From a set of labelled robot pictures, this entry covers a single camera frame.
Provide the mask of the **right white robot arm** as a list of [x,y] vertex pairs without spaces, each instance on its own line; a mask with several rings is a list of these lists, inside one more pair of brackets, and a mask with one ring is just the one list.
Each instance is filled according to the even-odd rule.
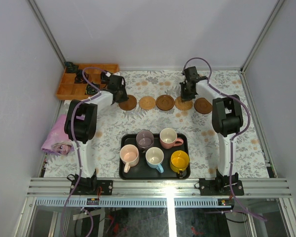
[[220,158],[218,175],[235,175],[235,136],[243,126],[241,101],[238,95],[226,95],[209,83],[209,78],[200,76],[196,67],[183,69],[184,81],[181,85],[181,100],[190,101],[197,95],[212,104],[212,127],[218,134]]

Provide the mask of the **woven rattan coaster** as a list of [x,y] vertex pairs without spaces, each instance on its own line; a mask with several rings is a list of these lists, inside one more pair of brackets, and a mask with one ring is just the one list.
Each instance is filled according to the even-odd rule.
[[179,96],[175,99],[175,106],[180,111],[188,111],[193,107],[193,101],[190,100],[183,102],[181,97]]
[[155,107],[156,101],[151,96],[144,96],[140,99],[139,105],[143,110],[151,110]]

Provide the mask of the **pink mug white inside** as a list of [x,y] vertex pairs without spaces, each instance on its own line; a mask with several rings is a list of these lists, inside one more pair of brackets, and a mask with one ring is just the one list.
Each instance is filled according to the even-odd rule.
[[184,143],[183,139],[178,138],[176,131],[172,128],[163,129],[160,132],[159,137],[161,146],[165,149],[180,146]]

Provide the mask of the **yellow mug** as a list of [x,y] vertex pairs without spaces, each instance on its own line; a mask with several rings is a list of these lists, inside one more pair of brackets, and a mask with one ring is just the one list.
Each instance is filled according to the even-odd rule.
[[189,163],[189,155],[182,150],[173,152],[170,157],[170,168],[179,178],[183,178],[183,172],[186,171]]

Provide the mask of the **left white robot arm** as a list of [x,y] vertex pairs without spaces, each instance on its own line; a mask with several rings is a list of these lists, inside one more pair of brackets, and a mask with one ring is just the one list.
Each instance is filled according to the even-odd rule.
[[120,74],[105,73],[103,82],[107,85],[103,90],[92,86],[96,94],[84,100],[72,100],[67,112],[64,132],[72,141],[76,155],[76,174],[85,178],[81,189],[88,195],[97,192],[98,182],[91,177],[96,171],[92,158],[90,142],[96,133],[97,115],[100,111],[114,103],[128,100],[126,82]]

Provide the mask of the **brown wooden coaster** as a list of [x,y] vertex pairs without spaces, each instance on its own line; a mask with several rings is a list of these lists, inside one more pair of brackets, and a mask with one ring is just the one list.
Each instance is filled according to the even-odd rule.
[[174,105],[175,101],[170,95],[160,95],[156,99],[156,106],[162,111],[171,110]]
[[200,114],[209,114],[212,111],[212,104],[205,98],[198,98],[194,102],[194,108]]
[[133,95],[128,95],[128,100],[118,104],[124,111],[130,111],[137,106],[137,99]]

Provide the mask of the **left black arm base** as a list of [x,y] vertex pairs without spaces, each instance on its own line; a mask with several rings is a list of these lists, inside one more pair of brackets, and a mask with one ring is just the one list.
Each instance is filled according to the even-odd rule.
[[81,178],[77,187],[73,191],[79,176],[77,174],[70,174],[67,176],[67,180],[71,182],[70,192],[73,195],[92,195],[92,196],[111,196],[113,190],[113,180],[99,180],[96,176],[96,172],[91,178]]

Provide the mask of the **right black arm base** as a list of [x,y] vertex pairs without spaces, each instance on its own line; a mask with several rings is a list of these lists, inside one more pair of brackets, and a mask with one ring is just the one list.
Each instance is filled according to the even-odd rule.
[[222,176],[219,172],[213,180],[199,178],[198,182],[194,184],[194,188],[199,190],[202,196],[244,195],[243,184],[237,172],[231,176],[231,182],[229,176]]

